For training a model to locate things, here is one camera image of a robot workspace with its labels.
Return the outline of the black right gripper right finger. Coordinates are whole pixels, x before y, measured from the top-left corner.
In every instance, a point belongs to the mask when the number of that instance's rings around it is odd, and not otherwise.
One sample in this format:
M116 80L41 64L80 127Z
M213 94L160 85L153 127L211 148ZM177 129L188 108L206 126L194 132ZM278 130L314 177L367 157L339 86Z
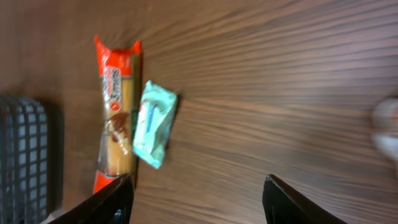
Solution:
M345 224L274 174L266 176L262 204L268 224Z

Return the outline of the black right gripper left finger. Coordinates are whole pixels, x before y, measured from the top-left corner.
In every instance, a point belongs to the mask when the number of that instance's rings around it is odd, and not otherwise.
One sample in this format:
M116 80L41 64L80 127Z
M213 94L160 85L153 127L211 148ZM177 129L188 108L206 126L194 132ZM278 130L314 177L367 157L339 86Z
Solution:
M131 176L123 174L49 224L129 224L134 202Z

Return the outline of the teal snack wrapper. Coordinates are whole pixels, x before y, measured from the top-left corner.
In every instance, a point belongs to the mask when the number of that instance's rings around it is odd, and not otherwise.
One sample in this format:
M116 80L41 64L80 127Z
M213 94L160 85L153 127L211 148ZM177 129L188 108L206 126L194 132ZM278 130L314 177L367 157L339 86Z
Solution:
M145 84L132 148L135 155L155 169L163 163L177 103L176 93L150 80Z

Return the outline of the orange biscuit packet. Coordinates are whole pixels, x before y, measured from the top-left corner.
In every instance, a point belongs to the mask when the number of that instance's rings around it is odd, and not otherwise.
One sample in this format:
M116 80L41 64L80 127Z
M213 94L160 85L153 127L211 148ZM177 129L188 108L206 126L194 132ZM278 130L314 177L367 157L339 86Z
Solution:
M94 38L103 99L103 130L93 192L122 174L137 175L132 142L142 90L142 42L110 49Z

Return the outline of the white tube gold cap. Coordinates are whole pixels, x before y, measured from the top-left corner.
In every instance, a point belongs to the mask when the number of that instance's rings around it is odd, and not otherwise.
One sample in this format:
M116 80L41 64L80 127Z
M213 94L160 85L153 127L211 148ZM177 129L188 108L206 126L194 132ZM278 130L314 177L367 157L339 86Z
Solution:
M386 98L374 108L372 124L373 143L394 164L397 176L397 97Z

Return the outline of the grey plastic shopping basket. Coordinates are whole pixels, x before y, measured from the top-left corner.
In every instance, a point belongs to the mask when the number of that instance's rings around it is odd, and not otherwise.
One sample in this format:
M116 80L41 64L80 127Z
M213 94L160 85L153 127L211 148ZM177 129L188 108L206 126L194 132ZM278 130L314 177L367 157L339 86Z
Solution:
M1 223L47 217L48 117L29 98L1 97Z

